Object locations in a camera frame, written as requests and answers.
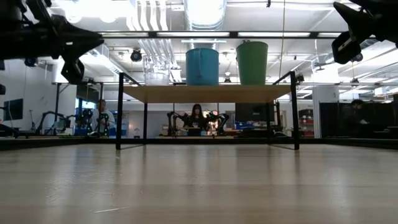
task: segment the green bucket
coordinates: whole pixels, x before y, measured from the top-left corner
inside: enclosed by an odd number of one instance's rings
[[[242,85],[265,85],[268,45],[264,42],[245,42],[236,48],[239,77]]]

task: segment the person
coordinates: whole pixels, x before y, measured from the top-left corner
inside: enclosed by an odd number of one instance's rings
[[[101,114],[107,114],[109,116],[108,118],[108,130],[111,130],[113,128],[116,128],[116,124],[114,122],[114,116],[113,114],[106,108],[106,101],[105,100],[98,100],[96,104],[97,109],[93,111],[93,115],[91,117],[91,127],[93,127],[93,131],[103,133],[105,129],[105,119],[101,119],[99,121],[98,125],[98,118],[100,117],[100,112]]]
[[[358,136],[361,128],[369,124],[359,116],[359,111],[364,105],[363,100],[353,100],[350,105],[345,105],[341,109],[341,133],[345,136]]]
[[[210,125],[206,122],[201,106],[195,104],[192,107],[192,113],[188,119],[186,128],[195,128],[188,130],[188,136],[200,136],[202,131],[208,131]]]

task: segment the long hair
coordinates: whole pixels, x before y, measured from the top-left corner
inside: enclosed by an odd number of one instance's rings
[[[202,110],[201,110],[200,104],[195,104],[195,105],[193,105],[193,107],[192,107],[192,113],[191,113],[192,119],[195,118],[195,116],[196,116],[196,114],[195,114],[195,109],[196,109],[196,108],[199,108],[199,114],[198,114],[199,119],[205,119],[205,117],[203,116],[203,112],[202,112]]]

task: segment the cable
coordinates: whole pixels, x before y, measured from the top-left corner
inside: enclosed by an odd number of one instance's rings
[[[8,101],[8,115],[10,116],[11,127],[14,129],[14,124],[12,123],[12,115],[11,115],[11,101]]]
[[[284,44],[285,44],[285,14],[286,14],[286,0],[284,0],[284,18],[282,27],[282,48],[280,50],[280,64],[279,64],[279,78],[282,76],[282,57],[284,54]]]

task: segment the blue bucket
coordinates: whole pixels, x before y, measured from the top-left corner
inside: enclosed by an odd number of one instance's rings
[[[218,52],[192,49],[186,53],[187,85],[218,85]]]

